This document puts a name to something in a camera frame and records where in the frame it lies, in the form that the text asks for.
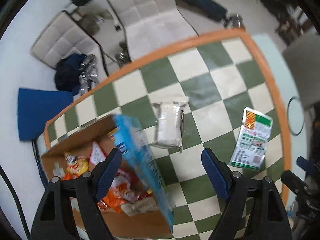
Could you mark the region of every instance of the blue gripper pad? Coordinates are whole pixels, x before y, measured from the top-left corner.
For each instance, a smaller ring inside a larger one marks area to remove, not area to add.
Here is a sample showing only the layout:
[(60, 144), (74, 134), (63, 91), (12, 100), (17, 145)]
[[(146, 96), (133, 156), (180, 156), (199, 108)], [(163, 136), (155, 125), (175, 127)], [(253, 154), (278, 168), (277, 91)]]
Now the blue gripper pad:
[(229, 189), (231, 187), (232, 181), (229, 175), (222, 174), (223, 171), (219, 169), (219, 166), (221, 164), (212, 150), (206, 148), (202, 151), (201, 162), (202, 166), (207, 172), (207, 175), (215, 192), (217, 193), (217, 196), (228, 202), (230, 198)]
[(104, 162), (98, 163), (101, 165), (99, 168), (103, 168), (101, 176), (97, 181), (97, 193), (95, 195), (95, 200), (98, 202), (104, 198), (111, 186), (113, 179), (115, 178), (117, 171), (120, 167), (122, 161), (121, 151), (119, 149), (113, 149)]
[(301, 156), (297, 158), (296, 164), (300, 168), (302, 168), (307, 173), (307, 175), (311, 175), (316, 171), (316, 168), (313, 165), (313, 163), (311, 161), (306, 160), (305, 158), (303, 158)]

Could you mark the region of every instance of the checkered floor mat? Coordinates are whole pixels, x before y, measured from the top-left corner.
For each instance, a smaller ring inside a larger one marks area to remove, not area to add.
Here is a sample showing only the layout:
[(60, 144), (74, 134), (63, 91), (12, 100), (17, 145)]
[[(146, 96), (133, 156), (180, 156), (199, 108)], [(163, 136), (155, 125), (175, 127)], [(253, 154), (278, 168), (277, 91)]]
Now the checkered floor mat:
[[(185, 131), (182, 154), (151, 147), (175, 204), (173, 236), (207, 240), (225, 204), (220, 200), (201, 164), (201, 151), (209, 147), (220, 161), (229, 163), (246, 106), (273, 118), (273, 128), (262, 168), (238, 170), (247, 178), (270, 176), (281, 191), (284, 169), (280, 127), (264, 76), (241, 39), (223, 40), (157, 60), (107, 84), (48, 127), (51, 146), (81, 127), (107, 114), (140, 119), (152, 143), (155, 110), (152, 102), (166, 95), (185, 95)], [(252, 201), (248, 200), (237, 236), (244, 232)]]

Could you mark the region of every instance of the blue package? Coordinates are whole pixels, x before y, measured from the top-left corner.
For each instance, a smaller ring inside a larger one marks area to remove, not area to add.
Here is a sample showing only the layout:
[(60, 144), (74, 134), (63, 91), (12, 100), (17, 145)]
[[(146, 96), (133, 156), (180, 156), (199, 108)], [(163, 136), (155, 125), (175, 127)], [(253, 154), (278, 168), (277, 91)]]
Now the blue package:
[(121, 150), (123, 158), (134, 168), (138, 178), (145, 186), (145, 190), (152, 190), (159, 209), (172, 232), (174, 207), (165, 193), (164, 181), (152, 158), (139, 119), (115, 114), (113, 121), (117, 128), (110, 132), (111, 139)]

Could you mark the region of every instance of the screw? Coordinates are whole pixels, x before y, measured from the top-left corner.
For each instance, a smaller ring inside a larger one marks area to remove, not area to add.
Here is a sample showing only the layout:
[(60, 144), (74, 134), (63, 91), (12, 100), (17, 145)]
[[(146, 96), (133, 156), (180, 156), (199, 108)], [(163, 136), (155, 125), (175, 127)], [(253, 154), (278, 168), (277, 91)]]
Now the screw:
[(272, 179), (269, 176), (265, 176), (264, 179), (268, 183), (272, 182)]
[(86, 172), (84, 172), (84, 173), (82, 174), (82, 176), (83, 176), (84, 178), (88, 178), (88, 177), (91, 176), (91, 172), (90, 172), (90, 171), (86, 171)]
[(53, 183), (56, 183), (56, 182), (58, 182), (59, 181), (59, 177), (53, 177), (52, 179), (51, 179), (51, 182), (53, 182)]
[(235, 178), (240, 178), (241, 177), (241, 173), (239, 171), (234, 171), (232, 173), (232, 176), (234, 176)]

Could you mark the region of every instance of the cardboard box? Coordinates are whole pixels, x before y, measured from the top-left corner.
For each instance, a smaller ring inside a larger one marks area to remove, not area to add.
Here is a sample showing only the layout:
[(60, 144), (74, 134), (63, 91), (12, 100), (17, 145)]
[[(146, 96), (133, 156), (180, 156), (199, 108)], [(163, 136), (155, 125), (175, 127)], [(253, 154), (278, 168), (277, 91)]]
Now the cardboard box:
[[(110, 153), (114, 148), (114, 144), (107, 136), (107, 133), (115, 128), (114, 115), (108, 115), (50, 148), (41, 157), (47, 178), (50, 180), (53, 177), (55, 162), (58, 162), (60, 167), (66, 171), (67, 164), (63, 155), (65, 152), (70, 152), (73, 155), (83, 155), (88, 158), (92, 149), (92, 140), (97, 141), (106, 154)], [(125, 158), (123, 158), (121, 167), (132, 170)], [(89, 164), (89, 171), (92, 171), (93, 168), (93, 165)], [(80, 213), (73, 209), (73, 214), (76, 225), (85, 229)], [(129, 217), (124, 213), (106, 212), (103, 213), (102, 216), (113, 236), (126, 238), (161, 238), (170, 235), (172, 226), (167, 223), (163, 214), (164, 212), (161, 211), (153, 211)]]

